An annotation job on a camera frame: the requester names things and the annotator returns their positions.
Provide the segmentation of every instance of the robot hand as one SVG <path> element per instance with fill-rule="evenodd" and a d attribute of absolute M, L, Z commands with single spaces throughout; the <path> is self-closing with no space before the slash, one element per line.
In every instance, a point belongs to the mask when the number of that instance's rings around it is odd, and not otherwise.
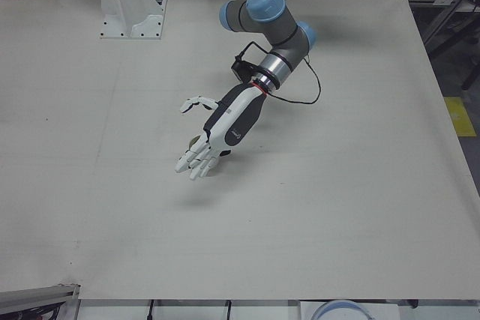
<path fill-rule="evenodd" d="M 203 126 L 203 133 L 180 158 L 176 172 L 192 169 L 190 179 L 203 178 L 218 164 L 218 158 L 239 144 L 260 116 L 266 93 L 253 84 L 232 88 L 222 100 L 194 97 L 181 107 L 186 112 L 202 104 L 215 109 Z"/>

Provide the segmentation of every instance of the white work surface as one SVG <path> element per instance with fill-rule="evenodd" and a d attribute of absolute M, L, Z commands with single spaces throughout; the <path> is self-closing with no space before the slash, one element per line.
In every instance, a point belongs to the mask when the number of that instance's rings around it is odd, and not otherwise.
<path fill-rule="evenodd" d="M 210 176 L 174 173 L 260 35 L 168 0 L 100 40 L 100 0 L 0 0 L 0 291 L 81 298 L 477 298 L 480 201 L 406 0 L 289 0 L 314 106 L 267 99 Z M 249 53 L 259 61 L 259 52 Z M 311 99 L 302 64 L 279 95 Z"/>

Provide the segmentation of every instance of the blue lid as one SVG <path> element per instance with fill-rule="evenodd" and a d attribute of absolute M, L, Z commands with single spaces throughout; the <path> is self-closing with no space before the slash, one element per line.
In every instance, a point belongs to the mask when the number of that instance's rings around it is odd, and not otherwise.
<path fill-rule="evenodd" d="M 285 11 L 285 0 L 247 0 L 250 18 L 257 22 L 272 22 Z"/>
<path fill-rule="evenodd" d="M 230 4 L 230 1 L 226 2 L 222 7 L 220 8 L 220 13 L 218 14 L 218 17 L 220 18 L 220 24 L 226 29 L 226 30 L 232 30 L 230 28 L 230 25 L 228 25 L 227 21 L 227 7 L 228 4 Z"/>
<path fill-rule="evenodd" d="M 307 35 L 308 50 L 311 50 L 317 41 L 317 33 L 306 22 L 297 22 L 297 25 L 303 30 L 305 35 Z"/>

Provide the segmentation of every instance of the ur robot arm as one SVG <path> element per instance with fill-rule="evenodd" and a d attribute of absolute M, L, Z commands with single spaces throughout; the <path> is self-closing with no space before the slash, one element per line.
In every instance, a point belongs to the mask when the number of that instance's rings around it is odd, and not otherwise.
<path fill-rule="evenodd" d="M 219 157 L 239 144 L 260 116 L 268 94 L 278 90 L 308 54 L 316 40 L 305 22 L 296 22 L 285 0 L 235 0 L 220 9 L 220 23 L 230 31 L 262 33 L 271 50 L 258 65 L 235 58 L 233 72 L 241 81 L 222 100 L 196 97 L 181 108 L 188 111 L 202 104 L 213 113 L 203 126 L 202 135 L 177 162 L 175 170 L 191 169 L 190 179 L 207 175 Z"/>

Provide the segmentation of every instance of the black cable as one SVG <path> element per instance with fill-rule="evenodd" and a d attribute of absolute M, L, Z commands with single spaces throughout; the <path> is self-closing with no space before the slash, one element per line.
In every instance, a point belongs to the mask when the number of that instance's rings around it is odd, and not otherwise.
<path fill-rule="evenodd" d="M 265 49 L 263 49 L 260 45 L 258 45 L 255 41 L 251 41 L 250 43 L 247 44 L 247 46 L 240 52 L 240 54 L 238 54 L 235 59 L 237 60 L 241 60 L 243 55 L 245 54 L 245 52 L 247 52 L 248 48 L 250 48 L 252 45 L 256 46 L 258 49 L 260 49 L 261 51 L 263 51 L 265 54 L 268 54 L 269 52 L 267 52 Z M 312 101 L 299 101 L 299 100 L 288 100 L 288 99 L 285 99 L 283 97 L 278 97 L 277 95 L 273 95 L 272 93 L 268 93 L 268 95 L 270 95 L 271 97 L 274 97 L 275 99 L 278 99 L 278 100 L 282 100 L 282 101 L 286 101 L 287 103 L 291 103 L 291 104 L 304 104 L 304 105 L 313 105 L 315 104 L 319 98 L 320 98 L 320 94 L 322 93 L 322 85 L 320 84 L 320 78 L 318 77 L 317 75 L 317 72 L 312 68 L 312 66 L 310 65 L 310 56 L 307 55 L 307 58 L 308 58 L 308 61 L 306 58 L 303 59 L 303 61 L 305 62 L 305 64 L 310 68 L 310 70 L 312 71 L 312 73 L 314 74 L 315 78 L 316 78 L 316 83 L 318 85 L 318 94 L 316 95 L 316 98 L 315 100 L 312 100 Z"/>
<path fill-rule="evenodd" d="M 269 53 L 265 49 L 263 49 L 260 45 L 258 45 L 256 42 L 251 41 L 250 43 L 247 44 L 247 46 L 245 48 L 243 48 L 243 50 L 237 56 L 239 56 L 240 58 L 243 57 L 243 55 L 247 52 L 248 48 L 250 48 L 252 45 L 256 46 L 258 49 L 263 51 L 265 54 Z"/>
<path fill-rule="evenodd" d="M 227 300 L 226 302 L 227 302 L 226 305 L 228 306 L 226 310 L 226 320 L 230 320 L 230 311 L 232 310 L 232 301 Z"/>
<path fill-rule="evenodd" d="M 148 311 L 147 320 L 153 320 L 152 311 L 154 302 L 155 300 L 150 300 L 150 310 Z"/>
<path fill-rule="evenodd" d="M 271 97 L 274 97 L 275 99 L 278 99 L 278 100 L 286 101 L 287 103 L 291 103 L 291 104 L 304 104 L 304 105 L 313 105 L 319 100 L 320 94 L 322 94 L 322 86 L 320 85 L 320 78 L 318 77 L 317 73 L 315 72 L 315 70 L 310 65 L 310 61 L 307 61 L 306 58 L 304 58 L 303 61 L 310 68 L 310 70 L 312 71 L 312 73 L 314 74 L 314 76 L 316 77 L 316 80 L 317 80 L 316 83 L 318 84 L 318 94 L 316 95 L 315 100 L 313 100 L 313 101 L 288 100 L 288 99 L 285 99 L 283 97 L 278 97 L 277 95 L 273 95 L 272 93 L 268 93 Z"/>

